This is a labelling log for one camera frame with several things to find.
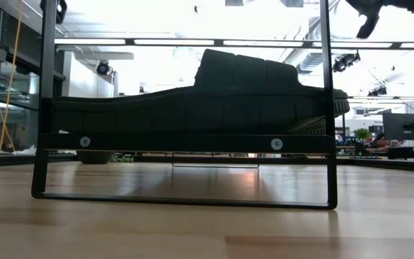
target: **wooden floor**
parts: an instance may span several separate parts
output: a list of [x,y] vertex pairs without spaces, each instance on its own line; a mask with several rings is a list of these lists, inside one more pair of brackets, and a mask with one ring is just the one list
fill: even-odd
[[[50,165],[48,191],[325,201],[324,166]],[[0,258],[414,258],[414,173],[339,166],[332,212],[32,199],[0,168]]]

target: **security camera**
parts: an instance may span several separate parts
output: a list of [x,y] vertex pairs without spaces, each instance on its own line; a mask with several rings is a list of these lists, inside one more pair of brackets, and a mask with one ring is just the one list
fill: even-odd
[[368,92],[368,97],[372,96],[384,96],[387,94],[387,88],[384,86],[377,87],[371,91]]
[[96,70],[97,74],[102,76],[107,76],[113,73],[113,68],[109,65],[109,61],[107,60],[100,60]]
[[333,64],[333,71],[340,73],[351,67],[353,64],[361,60],[359,51],[356,54],[343,54],[340,57],[335,58]]

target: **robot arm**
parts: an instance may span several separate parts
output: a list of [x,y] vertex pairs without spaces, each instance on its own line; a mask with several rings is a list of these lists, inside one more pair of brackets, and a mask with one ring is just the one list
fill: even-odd
[[367,21],[357,33],[359,39],[367,39],[380,19],[383,6],[396,6],[414,13],[414,0],[346,0],[360,15],[367,17]]

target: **metal stand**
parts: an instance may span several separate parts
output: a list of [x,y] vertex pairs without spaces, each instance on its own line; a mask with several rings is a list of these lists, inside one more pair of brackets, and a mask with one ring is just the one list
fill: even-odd
[[249,166],[221,166],[221,165],[210,165],[210,166],[206,166],[206,165],[176,165],[174,162],[175,159],[175,154],[172,153],[172,167],[173,168],[244,168],[244,169],[259,169],[259,154],[257,154],[257,166],[256,167],[249,167]]
[[[55,18],[57,2],[46,1],[42,18],[42,58],[40,80],[40,126],[32,195],[40,199],[82,201],[125,201],[158,204],[192,204],[216,206],[261,206],[295,209],[335,209],[338,204],[336,186],[336,149],[334,91],[331,74],[331,48],[328,23],[328,0],[321,1],[323,75],[325,84],[326,136],[295,135],[117,135],[58,134],[52,132],[52,84],[55,54]],[[327,156],[328,200],[326,203],[280,201],[241,201],[213,199],[174,199],[112,195],[50,194],[45,192],[48,150],[147,150],[154,152],[206,153],[297,153]]]
[[346,117],[343,114],[343,143],[346,144]]

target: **window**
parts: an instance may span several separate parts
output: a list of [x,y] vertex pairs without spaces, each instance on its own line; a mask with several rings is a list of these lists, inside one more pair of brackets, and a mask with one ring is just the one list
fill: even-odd
[[365,110],[364,109],[355,109],[356,115],[364,115]]
[[[0,99],[6,100],[9,93],[12,64],[1,64]],[[24,66],[16,66],[12,81],[10,102],[22,106],[38,107],[38,93],[40,89],[40,77],[26,69]]]
[[[37,141],[37,111],[21,108],[15,105],[6,105],[0,102],[3,114],[8,111],[6,126],[14,142],[16,151],[29,149]],[[2,132],[2,118],[0,116],[0,139]],[[3,139],[3,151],[12,152],[12,144],[7,136]]]

